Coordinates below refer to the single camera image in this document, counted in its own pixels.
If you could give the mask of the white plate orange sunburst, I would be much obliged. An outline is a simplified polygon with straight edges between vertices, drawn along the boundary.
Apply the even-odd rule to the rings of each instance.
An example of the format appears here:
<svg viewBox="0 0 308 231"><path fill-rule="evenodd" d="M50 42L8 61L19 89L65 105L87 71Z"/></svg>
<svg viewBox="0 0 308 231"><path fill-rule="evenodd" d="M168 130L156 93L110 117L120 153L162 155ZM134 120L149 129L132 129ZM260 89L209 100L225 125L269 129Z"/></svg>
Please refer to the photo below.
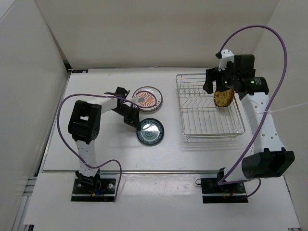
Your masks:
<svg viewBox="0 0 308 231"><path fill-rule="evenodd" d="M132 95L133 96L141 96L145 98L145 101L161 101L163 102L162 93L155 87L151 86L143 86L136 89Z"/></svg>

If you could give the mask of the yellow plate with black symbols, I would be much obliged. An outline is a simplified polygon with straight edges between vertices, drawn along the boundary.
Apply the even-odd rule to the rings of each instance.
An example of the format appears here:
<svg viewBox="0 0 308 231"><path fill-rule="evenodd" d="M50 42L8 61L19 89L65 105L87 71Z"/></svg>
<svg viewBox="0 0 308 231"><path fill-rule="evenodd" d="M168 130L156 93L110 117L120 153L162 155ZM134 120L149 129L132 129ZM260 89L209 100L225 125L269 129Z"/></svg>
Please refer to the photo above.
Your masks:
<svg viewBox="0 0 308 231"><path fill-rule="evenodd" d="M215 91L214 92L214 104L217 107L227 107L226 102L227 102L227 92L226 91Z"/></svg>

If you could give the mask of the blue floral plate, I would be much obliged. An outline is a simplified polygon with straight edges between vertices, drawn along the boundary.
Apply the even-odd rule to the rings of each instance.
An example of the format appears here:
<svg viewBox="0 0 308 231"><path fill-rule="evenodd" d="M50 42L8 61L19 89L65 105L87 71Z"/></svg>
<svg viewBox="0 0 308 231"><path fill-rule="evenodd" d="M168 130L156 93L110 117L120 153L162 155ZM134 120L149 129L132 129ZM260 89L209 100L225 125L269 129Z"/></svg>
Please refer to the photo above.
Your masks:
<svg viewBox="0 0 308 231"><path fill-rule="evenodd" d="M138 140L147 146L159 144L165 134L163 124L155 118L146 118L140 122L141 129L136 131Z"/></svg>

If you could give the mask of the white plate with flower outline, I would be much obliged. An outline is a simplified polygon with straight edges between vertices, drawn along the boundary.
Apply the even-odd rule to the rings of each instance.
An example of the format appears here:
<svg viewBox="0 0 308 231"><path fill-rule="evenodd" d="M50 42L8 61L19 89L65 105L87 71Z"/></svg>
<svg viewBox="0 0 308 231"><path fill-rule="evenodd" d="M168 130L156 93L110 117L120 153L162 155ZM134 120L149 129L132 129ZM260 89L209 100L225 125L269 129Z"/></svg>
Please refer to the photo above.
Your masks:
<svg viewBox="0 0 308 231"><path fill-rule="evenodd" d="M161 108L162 104L139 105L138 109L143 113L154 113Z"/></svg>

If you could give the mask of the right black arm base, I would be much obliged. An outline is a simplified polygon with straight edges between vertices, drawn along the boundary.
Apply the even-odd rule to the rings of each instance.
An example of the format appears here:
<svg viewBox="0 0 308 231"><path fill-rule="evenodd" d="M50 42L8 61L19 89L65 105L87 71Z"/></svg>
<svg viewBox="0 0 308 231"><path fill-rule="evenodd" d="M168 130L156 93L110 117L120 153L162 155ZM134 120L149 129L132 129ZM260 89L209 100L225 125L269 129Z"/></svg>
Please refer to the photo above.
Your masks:
<svg viewBox="0 0 308 231"><path fill-rule="evenodd" d="M201 186L203 204L248 203L243 183L219 186L216 178L199 178L196 186Z"/></svg>

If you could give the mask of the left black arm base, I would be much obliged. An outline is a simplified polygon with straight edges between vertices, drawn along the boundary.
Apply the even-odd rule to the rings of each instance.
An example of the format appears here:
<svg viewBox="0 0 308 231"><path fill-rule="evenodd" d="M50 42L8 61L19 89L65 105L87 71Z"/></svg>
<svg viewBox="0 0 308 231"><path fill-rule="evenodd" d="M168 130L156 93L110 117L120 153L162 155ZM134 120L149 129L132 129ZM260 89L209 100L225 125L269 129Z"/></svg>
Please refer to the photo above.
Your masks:
<svg viewBox="0 0 308 231"><path fill-rule="evenodd" d="M116 179L101 178L99 173L94 177L86 177L75 172L72 202L114 202L115 195Z"/></svg>

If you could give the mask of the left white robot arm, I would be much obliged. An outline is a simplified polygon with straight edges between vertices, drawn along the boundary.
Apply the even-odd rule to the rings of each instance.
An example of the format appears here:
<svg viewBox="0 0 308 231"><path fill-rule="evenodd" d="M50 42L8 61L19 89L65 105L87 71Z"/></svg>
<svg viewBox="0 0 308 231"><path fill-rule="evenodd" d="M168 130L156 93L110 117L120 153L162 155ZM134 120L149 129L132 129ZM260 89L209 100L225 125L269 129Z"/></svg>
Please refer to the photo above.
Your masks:
<svg viewBox="0 0 308 231"><path fill-rule="evenodd" d="M107 92L93 101L75 102L68 132L75 141L80 159L80 169L76 172L76 176L91 193L97 192L101 187L95 153L95 139L100 132L101 115L112 110L123 116L125 124L136 129L141 128L139 108L124 103L128 94L129 91L125 88L117 87L114 93Z"/></svg>

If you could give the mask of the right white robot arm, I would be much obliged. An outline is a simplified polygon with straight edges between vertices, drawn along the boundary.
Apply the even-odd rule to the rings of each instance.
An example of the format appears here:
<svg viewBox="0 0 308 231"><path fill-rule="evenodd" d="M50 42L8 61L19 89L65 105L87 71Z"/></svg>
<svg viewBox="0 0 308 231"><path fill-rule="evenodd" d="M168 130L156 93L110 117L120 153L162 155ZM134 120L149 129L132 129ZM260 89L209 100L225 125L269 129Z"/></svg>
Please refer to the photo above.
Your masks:
<svg viewBox="0 0 308 231"><path fill-rule="evenodd" d="M295 160L285 149L269 113L273 97L264 77L256 77L252 54L234 55L230 50L217 54L219 66L206 70L203 89L211 94L233 90L242 103L252 139L230 168L219 171L216 187L228 192L234 183L252 179L279 178Z"/></svg>

